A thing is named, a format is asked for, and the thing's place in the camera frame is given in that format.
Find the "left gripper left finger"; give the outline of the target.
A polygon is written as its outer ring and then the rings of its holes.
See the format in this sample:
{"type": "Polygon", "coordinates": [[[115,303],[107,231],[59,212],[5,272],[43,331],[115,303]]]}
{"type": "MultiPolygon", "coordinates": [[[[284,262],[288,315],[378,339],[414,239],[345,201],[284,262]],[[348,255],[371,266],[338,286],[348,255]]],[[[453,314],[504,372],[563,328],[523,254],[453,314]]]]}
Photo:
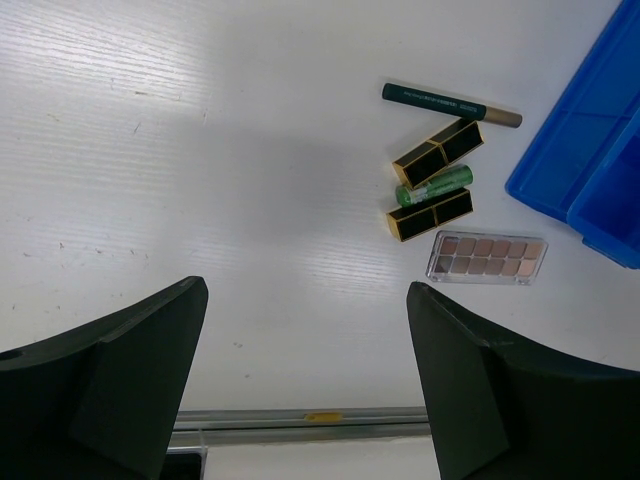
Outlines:
{"type": "Polygon", "coordinates": [[[190,276],[3,352],[2,478],[159,478],[207,303],[190,276]]]}

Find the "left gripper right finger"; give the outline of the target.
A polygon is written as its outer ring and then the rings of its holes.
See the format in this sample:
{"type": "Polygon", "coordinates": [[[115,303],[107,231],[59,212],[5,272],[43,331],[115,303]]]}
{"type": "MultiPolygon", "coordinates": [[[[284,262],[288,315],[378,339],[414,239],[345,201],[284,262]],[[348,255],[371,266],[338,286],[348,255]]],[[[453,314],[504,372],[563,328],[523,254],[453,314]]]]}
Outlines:
{"type": "Polygon", "coordinates": [[[406,298],[444,479],[635,479],[639,375],[551,349],[431,286],[406,298]]]}

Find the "dark green mascara tube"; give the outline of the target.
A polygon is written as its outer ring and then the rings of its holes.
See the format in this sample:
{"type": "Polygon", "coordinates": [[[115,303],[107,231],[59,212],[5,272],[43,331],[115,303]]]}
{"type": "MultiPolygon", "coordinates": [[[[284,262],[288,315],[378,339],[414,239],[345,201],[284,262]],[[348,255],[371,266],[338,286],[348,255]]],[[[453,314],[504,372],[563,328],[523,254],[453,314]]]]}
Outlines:
{"type": "Polygon", "coordinates": [[[519,128],[523,121],[519,113],[394,83],[385,83],[381,96],[394,103],[509,128],[519,128]]]}

